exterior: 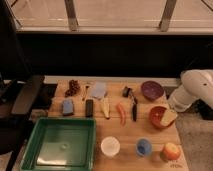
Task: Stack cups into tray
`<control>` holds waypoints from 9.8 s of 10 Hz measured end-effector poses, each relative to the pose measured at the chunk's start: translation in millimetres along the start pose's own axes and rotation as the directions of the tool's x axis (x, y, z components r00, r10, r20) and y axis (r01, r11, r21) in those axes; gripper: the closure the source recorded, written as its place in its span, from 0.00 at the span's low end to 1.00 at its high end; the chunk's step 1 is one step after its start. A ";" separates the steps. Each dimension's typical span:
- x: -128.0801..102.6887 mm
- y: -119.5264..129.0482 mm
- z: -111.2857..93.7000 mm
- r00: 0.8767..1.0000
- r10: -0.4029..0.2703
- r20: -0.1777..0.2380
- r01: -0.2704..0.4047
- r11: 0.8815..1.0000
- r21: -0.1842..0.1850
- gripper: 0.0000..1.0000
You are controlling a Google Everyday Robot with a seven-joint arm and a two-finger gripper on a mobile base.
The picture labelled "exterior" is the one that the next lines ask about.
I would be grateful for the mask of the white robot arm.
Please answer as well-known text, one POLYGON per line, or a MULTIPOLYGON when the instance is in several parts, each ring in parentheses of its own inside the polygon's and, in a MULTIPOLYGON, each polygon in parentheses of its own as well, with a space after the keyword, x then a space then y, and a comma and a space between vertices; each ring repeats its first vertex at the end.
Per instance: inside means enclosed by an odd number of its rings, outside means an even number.
POLYGON ((181 85, 169 96, 169 106, 177 112, 186 111, 201 99, 213 109, 213 69, 193 69, 181 73, 181 85))

